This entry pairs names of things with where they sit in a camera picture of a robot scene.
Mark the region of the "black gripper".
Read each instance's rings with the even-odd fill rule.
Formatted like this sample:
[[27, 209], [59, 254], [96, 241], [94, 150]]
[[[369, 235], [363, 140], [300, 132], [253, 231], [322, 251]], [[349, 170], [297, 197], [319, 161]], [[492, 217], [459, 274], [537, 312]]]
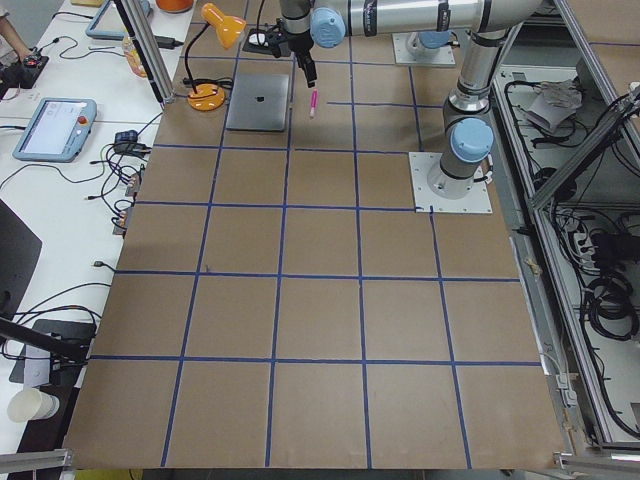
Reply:
[[308, 86], [317, 81], [315, 62], [311, 56], [314, 42], [310, 34], [310, 18], [279, 18], [265, 34], [268, 49], [273, 57], [295, 55], [298, 67], [304, 72]]

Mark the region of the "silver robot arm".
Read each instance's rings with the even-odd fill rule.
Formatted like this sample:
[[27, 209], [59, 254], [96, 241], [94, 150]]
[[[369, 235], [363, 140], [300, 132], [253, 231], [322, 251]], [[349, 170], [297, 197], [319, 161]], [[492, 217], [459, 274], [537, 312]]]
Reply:
[[334, 48], [349, 36], [470, 31], [470, 43], [456, 85], [443, 106], [447, 146], [427, 175], [436, 195], [464, 198], [475, 172], [490, 154], [494, 134], [485, 121], [489, 91], [500, 62], [536, 1], [282, 1], [276, 35], [267, 42], [273, 56], [280, 43], [294, 53], [309, 86], [317, 75], [310, 51]]

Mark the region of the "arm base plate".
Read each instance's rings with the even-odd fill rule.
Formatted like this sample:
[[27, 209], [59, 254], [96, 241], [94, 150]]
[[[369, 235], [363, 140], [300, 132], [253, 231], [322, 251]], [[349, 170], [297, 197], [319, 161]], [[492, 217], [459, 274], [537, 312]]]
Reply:
[[427, 48], [413, 33], [392, 35], [395, 63], [402, 66], [423, 66], [434, 68], [453, 68], [456, 65], [451, 46]]
[[419, 213], [483, 214], [493, 213], [487, 176], [481, 166], [474, 176], [457, 180], [441, 169], [438, 152], [408, 154], [414, 209]]

